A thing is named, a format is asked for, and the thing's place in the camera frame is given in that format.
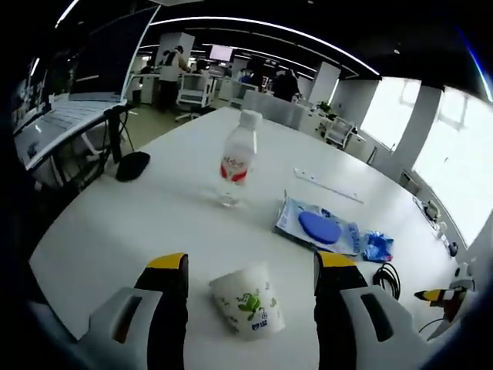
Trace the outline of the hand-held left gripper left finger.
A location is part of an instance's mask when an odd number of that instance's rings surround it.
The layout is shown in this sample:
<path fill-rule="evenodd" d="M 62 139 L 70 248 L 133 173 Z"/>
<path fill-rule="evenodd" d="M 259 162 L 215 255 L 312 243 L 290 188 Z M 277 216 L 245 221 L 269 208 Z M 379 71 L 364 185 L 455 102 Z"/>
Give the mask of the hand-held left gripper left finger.
<path fill-rule="evenodd" d="M 183 369 L 188 322 L 189 259 L 185 253 L 150 261 L 89 317 L 78 349 L 90 369 Z"/>

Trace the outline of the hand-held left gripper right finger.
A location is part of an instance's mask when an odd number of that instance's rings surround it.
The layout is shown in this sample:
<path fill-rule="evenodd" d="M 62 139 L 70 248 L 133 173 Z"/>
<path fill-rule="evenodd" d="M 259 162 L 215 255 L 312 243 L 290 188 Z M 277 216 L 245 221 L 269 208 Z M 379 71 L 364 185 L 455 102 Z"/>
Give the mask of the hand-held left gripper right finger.
<path fill-rule="evenodd" d="M 321 369 L 419 369 L 432 356 L 407 309 L 346 256 L 315 253 L 314 295 Z"/>

